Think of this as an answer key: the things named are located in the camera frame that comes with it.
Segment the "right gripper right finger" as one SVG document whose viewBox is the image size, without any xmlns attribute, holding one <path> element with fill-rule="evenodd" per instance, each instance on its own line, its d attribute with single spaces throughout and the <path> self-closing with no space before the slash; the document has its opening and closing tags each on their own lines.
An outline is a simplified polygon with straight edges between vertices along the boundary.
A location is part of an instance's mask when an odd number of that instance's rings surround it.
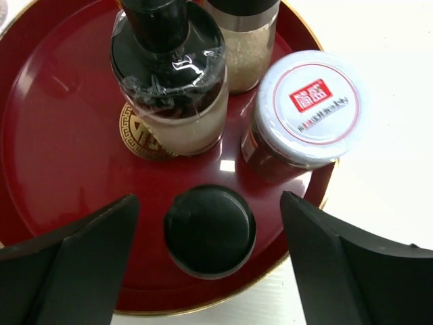
<svg viewBox="0 0 433 325">
<path fill-rule="evenodd" d="M 283 229 L 307 324 L 431 324 L 432 251 L 377 236 L 292 192 Z"/>
</svg>

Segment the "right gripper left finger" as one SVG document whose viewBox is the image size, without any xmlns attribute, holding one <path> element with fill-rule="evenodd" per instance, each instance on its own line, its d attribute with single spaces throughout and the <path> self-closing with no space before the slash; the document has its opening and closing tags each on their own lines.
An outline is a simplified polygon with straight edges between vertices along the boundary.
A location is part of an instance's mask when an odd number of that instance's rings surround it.
<svg viewBox="0 0 433 325">
<path fill-rule="evenodd" d="M 109 324 L 139 216 L 129 194 L 1 249 L 2 324 Z"/>
</svg>

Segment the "black lid pepper shaker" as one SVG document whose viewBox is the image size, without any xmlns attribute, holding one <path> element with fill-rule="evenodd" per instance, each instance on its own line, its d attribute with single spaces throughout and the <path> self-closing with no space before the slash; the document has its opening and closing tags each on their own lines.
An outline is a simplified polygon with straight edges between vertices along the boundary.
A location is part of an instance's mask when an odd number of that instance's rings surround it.
<svg viewBox="0 0 433 325">
<path fill-rule="evenodd" d="M 256 243 L 252 209 L 236 191 L 204 184 L 176 196 L 164 216 L 164 240 L 179 269 L 203 280 L 240 270 Z"/>
</svg>

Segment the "white lid spice jar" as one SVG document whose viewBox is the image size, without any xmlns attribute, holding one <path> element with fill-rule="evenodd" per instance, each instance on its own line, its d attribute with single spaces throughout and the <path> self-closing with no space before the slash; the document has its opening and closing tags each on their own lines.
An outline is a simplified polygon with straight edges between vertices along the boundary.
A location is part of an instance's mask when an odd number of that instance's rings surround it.
<svg viewBox="0 0 433 325">
<path fill-rule="evenodd" d="M 324 51 L 297 51 L 260 82 L 242 155 L 264 180 L 288 181 L 349 153 L 368 117 L 369 95 L 353 68 Z"/>
</svg>

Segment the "black knob white grinder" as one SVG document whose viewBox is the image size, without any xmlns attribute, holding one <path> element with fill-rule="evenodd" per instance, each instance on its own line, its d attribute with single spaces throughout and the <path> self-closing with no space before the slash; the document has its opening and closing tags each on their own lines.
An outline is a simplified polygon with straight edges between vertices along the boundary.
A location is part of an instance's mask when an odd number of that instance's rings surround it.
<svg viewBox="0 0 433 325">
<path fill-rule="evenodd" d="M 214 146 L 228 107 L 226 46 L 213 17 L 193 1 L 122 1 L 110 63 L 123 96 L 167 151 Z"/>
</svg>

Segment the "clear lid white shaker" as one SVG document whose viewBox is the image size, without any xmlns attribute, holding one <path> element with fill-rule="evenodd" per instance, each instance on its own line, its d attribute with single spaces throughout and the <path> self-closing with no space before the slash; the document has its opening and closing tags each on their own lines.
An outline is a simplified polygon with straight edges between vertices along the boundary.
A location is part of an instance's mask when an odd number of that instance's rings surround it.
<svg viewBox="0 0 433 325">
<path fill-rule="evenodd" d="M 229 92 L 251 90 L 271 61 L 280 1 L 208 0 L 202 6 L 225 39 Z"/>
</svg>

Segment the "red round tray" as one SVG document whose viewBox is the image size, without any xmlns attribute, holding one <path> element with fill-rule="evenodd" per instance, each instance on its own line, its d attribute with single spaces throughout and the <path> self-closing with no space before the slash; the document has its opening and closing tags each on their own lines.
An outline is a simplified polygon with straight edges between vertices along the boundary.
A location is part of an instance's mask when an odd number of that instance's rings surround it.
<svg viewBox="0 0 433 325">
<path fill-rule="evenodd" d="M 222 140 L 169 157 L 120 93 L 109 47 L 114 1 L 32 1 L 1 33 L 1 242 L 51 231 L 126 194 L 141 204 L 116 311 L 173 315 L 220 303 L 262 280 L 288 256 L 282 192 L 318 207 L 336 166 L 281 184 L 255 176 L 240 142 L 255 91 L 229 99 Z M 163 218 L 173 198 L 205 183 L 241 194 L 256 218 L 256 245 L 235 274 L 199 280 L 169 257 Z"/>
</svg>

